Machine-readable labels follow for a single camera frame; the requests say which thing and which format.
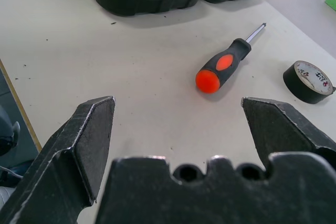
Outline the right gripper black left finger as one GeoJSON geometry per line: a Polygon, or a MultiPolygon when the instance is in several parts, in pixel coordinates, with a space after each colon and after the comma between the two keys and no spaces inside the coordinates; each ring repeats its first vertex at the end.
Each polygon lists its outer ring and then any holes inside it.
{"type": "Polygon", "coordinates": [[[0,210],[0,224],[77,224],[100,190],[115,104],[110,96],[78,105],[0,210]]]}

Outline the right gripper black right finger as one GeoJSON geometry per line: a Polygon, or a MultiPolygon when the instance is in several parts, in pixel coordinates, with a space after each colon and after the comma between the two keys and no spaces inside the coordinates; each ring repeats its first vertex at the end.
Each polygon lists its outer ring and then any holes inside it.
{"type": "Polygon", "coordinates": [[[244,97],[241,106],[263,165],[271,153],[311,152],[336,168],[336,142],[291,104],[244,97]]]}

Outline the black electrical tape roll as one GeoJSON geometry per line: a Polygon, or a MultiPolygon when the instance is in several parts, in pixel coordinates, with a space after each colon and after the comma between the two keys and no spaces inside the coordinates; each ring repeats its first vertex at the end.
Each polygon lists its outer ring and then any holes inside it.
{"type": "Polygon", "coordinates": [[[283,80],[295,97],[308,104],[316,104],[336,91],[328,76],[306,61],[294,62],[283,73],[283,80]]]}

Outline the black orange Phillips screwdriver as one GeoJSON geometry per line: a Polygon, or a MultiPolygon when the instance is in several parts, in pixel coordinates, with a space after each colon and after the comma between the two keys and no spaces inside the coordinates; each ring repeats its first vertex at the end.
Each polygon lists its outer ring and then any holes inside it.
{"type": "Polygon", "coordinates": [[[214,55],[196,74],[196,87],[207,94],[217,92],[250,53],[250,42],[265,27],[266,23],[261,24],[247,39],[237,38],[226,50],[214,55]]]}

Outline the dark grey rounded shape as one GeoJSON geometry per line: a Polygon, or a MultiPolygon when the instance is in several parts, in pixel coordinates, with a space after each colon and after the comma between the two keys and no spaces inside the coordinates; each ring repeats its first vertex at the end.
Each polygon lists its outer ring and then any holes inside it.
{"type": "Polygon", "coordinates": [[[7,112],[0,105],[0,156],[17,146],[19,134],[19,122],[12,124],[7,112]]]}

